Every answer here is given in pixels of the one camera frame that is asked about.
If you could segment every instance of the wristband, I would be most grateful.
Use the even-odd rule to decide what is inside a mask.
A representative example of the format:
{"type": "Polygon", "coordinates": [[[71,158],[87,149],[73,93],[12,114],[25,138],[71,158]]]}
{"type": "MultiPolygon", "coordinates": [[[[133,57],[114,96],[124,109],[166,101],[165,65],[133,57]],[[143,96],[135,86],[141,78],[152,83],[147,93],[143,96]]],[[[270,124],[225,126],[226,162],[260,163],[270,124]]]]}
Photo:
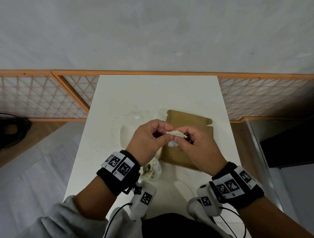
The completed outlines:
{"type": "Polygon", "coordinates": [[[229,203],[237,210],[264,196],[263,189],[257,185],[254,178],[244,168],[231,162],[212,177],[212,180],[209,184],[218,201],[229,203]]]}
{"type": "Polygon", "coordinates": [[[125,150],[113,152],[101,167],[96,174],[116,196],[128,194],[140,176],[138,162],[125,150]]]}

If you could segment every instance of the black cable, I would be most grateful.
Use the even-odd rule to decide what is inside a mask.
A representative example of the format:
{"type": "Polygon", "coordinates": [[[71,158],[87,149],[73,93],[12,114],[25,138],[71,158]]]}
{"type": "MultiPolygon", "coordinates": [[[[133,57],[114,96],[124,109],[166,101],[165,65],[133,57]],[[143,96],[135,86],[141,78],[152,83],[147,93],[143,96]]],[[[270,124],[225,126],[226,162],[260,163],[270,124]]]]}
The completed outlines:
{"type": "Polygon", "coordinates": [[[23,140],[29,131],[32,122],[27,118],[18,117],[9,113],[1,113],[4,115],[10,115],[13,117],[0,118],[0,150],[3,148],[7,148],[13,145],[16,145],[21,140],[23,140]],[[9,125],[16,126],[16,133],[7,134],[5,133],[6,127],[9,125]]]}
{"type": "MultiPolygon", "coordinates": [[[[233,212],[234,214],[236,214],[238,217],[240,217],[240,215],[238,214],[238,213],[236,213],[235,211],[232,211],[231,209],[229,209],[229,208],[224,208],[224,207],[219,207],[220,209],[225,209],[225,210],[228,210],[228,211],[231,211],[231,212],[233,212]]],[[[245,224],[244,224],[244,236],[243,236],[243,238],[245,238],[246,237],[246,226],[245,226],[245,224]]]]}
{"type": "Polygon", "coordinates": [[[230,226],[226,223],[226,225],[229,227],[229,229],[231,230],[231,232],[235,235],[235,233],[233,232],[233,230],[230,228],[230,226]]]}
{"type": "Polygon", "coordinates": [[[105,234],[104,234],[104,236],[103,236],[102,238],[106,238],[107,232],[108,232],[108,230],[109,230],[109,226],[110,226],[111,222],[113,221],[113,219],[115,218],[115,216],[117,215],[117,213],[118,213],[123,207],[125,207],[125,206],[127,206],[127,205],[132,205],[132,203],[124,204],[122,207],[120,207],[120,208],[116,211],[116,213],[115,213],[115,214],[113,215],[113,217],[111,218],[111,220],[110,220],[110,222],[109,222],[109,224],[108,224],[107,230],[106,230],[106,232],[105,232],[105,234]]]}

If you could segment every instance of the brown cardboard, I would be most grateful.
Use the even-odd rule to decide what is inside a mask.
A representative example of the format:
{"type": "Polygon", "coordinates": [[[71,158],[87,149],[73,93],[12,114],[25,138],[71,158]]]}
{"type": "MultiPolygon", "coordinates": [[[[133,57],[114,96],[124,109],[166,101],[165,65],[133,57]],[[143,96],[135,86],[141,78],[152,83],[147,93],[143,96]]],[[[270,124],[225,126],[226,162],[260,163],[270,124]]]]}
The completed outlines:
{"type": "MultiPolygon", "coordinates": [[[[195,126],[209,134],[211,137],[214,136],[213,127],[207,126],[213,123],[210,118],[175,110],[168,110],[167,115],[166,122],[172,125],[174,130],[182,126],[195,126]]],[[[168,147],[168,145],[163,146],[159,159],[169,164],[198,170],[185,152],[178,151],[178,147],[168,147]]]]}

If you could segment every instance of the wooden lattice panel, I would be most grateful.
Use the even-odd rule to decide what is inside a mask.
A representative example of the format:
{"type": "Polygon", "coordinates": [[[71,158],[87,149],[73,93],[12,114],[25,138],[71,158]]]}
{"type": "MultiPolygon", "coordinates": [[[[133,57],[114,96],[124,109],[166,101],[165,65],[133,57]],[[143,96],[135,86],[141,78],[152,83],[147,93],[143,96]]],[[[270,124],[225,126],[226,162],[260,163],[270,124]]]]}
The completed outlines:
{"type": "Polygon", "coordinates": [[[243,116],[276,116],[275,112],[297,98],[310,80],[219,78],[230,120],[243,116]]]}
{"type": "Polygon", "coordinates": [[[0,112],[29,118],[87,118],[51,77],[0,78],[0,112]]]}
{"type": "Polygon", "coordinates": [[[96,90],[98,76],[63,76],[77,94],[90,106],[96,90]]]}

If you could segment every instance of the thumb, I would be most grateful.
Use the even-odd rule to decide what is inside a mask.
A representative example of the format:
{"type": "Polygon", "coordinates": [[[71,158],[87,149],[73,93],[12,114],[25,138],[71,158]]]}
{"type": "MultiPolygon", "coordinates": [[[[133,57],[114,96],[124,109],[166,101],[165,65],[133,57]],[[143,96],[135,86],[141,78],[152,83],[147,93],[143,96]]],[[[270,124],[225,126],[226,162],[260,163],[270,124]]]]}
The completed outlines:
{"type": "Polygon", "coordinates": [[[183,139],[182,137],[179,136],[175,136],[174,138],[175,143],[178,144],[178,146],[180,146],[181,149],[183,149],[183,151],[185,152],[189,152],[193,149],[193,145],[191,145],[189,142],[187,142],[185,139],[183,139]]]}
{"type": "Polygon", "coordinates": [[[174,139],[174,136],[171,135],[171,134],[165,134],[165,135],[162,135],[158,138],[156,138],[156,142],[159,146],[159,148],[161,148],[162,146],[168,144],[169,142],[171,142],[172,140],[174,139]]]}

